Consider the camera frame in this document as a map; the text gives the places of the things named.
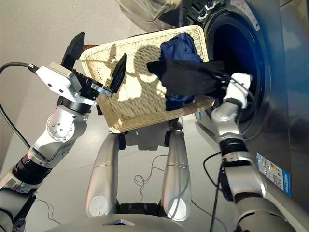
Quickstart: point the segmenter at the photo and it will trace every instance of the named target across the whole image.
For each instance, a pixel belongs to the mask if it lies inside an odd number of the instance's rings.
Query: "wicker basket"
[[[206,110],[213,100],[199,96],[182,109],[166,111],[166,88],[150,73],[146,63],[157,61],[160,45],[186,32],[194,39],[197,53],[208,61],[203,30],[196,25],[134,36],[84,51],[80,57],[86,75],[110,85],[111,74],[124,53],[127,54],[126,76],[118,93],[111,98],[100,95],[99,106],[112,132],[120,133]]]

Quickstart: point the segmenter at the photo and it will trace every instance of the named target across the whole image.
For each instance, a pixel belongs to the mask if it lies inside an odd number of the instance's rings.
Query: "washing machine door opening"
[[[265,90],[265,67],[262,51],[254,34],[240,20],[225,15],[215,20],[205,36],[210,60],[222,60],[226,72],[230,75],[238,72],[252,75],[249,90],[254,95],[258,111]],[[222,103],[224,95],[225,91],[218,92],[214,107]],[[252,104],[252,99],[248,97],[248,106],[242,114],[240,122],[250,121],[253,113],[254,104]]]

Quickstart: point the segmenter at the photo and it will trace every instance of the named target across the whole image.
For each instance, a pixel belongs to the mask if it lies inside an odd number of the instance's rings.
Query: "washing machine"
[[[134,1],[140,5],[145,2]],[[250,91],[254,100],[248,99],[239,124],[247,147],[275,198],[281,199],[280,203],[286,207],[288,202],[297,203],[309,213],[307,1],[170,2],[170,6],[156,5],[160,6],[161,14],[140,20],[161,20],[165,23],[165,26],[161,24],[161,29],[198,24],[205,32],[209,60],[224,61],[226,71],[231,74],[252,75]],[[224,94],[224,89],[217,91],[211,96],[215,99],[214,106],[196,113],[201,134],[214,136],[211,113],[222,103]]]

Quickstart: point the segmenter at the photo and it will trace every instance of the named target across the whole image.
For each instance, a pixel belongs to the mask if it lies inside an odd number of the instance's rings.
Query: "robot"
[[[73,66],[83,45],[82,32],[71,41],[61,65],[28,65],[28,69],[60,97],[43,134],[0,179],[1,232],[23,229],[36,190],[85,132],[90,108],[97,105],[98,95],[111,97],[125,76],[126,54],[115,67],[110,87],[78,73]],[[250,75],[233,74],[228,81],[224,103],[211,115],[222,154],[217,192],[221,183],[224,197],[238,207],[237,232],[293,232],[295,230],[280,210],[265,198],[266,184],[255,168],[236,122],[239,110],[247,106],[250,83]],[[190,216],[191,207],[190,171],[183,127],[178,120],[169,125],[165,139],[169,154],[158,204],[120,204],[117,201],[118,151],[125,149],[126,143],[124,134],[110,133],[102,144],[89,182],[86,199],[89,218],[49,231],[188,231],[182,225]]]

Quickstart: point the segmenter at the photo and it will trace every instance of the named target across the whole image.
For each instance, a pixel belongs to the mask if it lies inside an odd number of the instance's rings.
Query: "silver robot leg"
[[[168,218],[183,224],[191,212],[191,181],[183,126],[172,121],[161,206]]]
[[[88,217],[114,214],[117,205],[119,134],[104,140],[93,166],[86,200]]]

